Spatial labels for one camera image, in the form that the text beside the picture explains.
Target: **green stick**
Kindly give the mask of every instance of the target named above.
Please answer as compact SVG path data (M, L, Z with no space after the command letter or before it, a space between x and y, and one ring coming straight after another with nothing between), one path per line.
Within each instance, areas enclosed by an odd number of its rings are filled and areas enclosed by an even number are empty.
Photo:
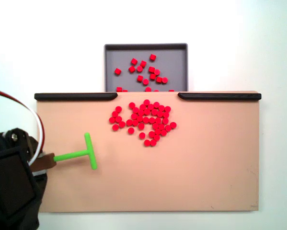
M91 138L90 138L89 133L85 133L85 141L86 141L86 145L87 145L87 150L82 150L82 151L78 151L78 152L72 152L72 153L67 153L67 154L60 155L60 156L55 156L54 161L64 161L64 160L88 155L90 158L91 168L93 170L97 169L97 163L95 160L95 155L94 155L93 146L92 146L92 142L91 142Z

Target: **white wall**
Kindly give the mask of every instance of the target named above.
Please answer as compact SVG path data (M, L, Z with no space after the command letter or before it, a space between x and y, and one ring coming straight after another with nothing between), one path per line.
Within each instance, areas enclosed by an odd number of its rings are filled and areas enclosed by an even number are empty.
M102 92L104 44L179 42L190 91L263 96L260 210L40 214L40 229L287 229L287 1L0 0L0 90L34 108L36 92ZM27 111L0 105L0 131L36 137Z

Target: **screw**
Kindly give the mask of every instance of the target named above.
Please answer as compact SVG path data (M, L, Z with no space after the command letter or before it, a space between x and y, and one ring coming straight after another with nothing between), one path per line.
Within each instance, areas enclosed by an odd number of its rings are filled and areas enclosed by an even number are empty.
M11 139L16 142L18 140L18 136L15 133L11 134Z

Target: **red cable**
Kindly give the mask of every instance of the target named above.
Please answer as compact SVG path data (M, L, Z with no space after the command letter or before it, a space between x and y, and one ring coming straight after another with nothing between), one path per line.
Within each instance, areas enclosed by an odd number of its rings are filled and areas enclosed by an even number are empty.
M11 100L23 105L25 108L27 108L24 104L22 104L22 102L20 102L19 100L15 99L12 96L10 96L9 94L6 94L6 93L0 91L0 96L7 97L8 99L11 99ZM43 149L43 146L44 146L44 140L45 140L45 132L44 132L43 122L42 122L42 120L41 120L41 118L40 118L40 116L38 114L37 114L37 116L40 119L40 123L41 123L41 126L42 126L42 133L43 133L43 140L42 140L41 149L40 149L40 152L42 152L42 149Z

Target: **peach board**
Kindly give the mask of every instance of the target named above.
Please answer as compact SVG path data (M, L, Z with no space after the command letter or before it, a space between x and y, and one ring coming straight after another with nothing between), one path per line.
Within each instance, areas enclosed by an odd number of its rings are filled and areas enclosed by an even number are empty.
M145 99L172 108L177 128L155 147L139 130L116 132L108 119ZM41 212L258 210L259 102L184 101L177 92L125 92L112 101L37 102L45 152L86 149L90 132L98 164L88 156L48 170ZM146 127L148 134L151 127Z

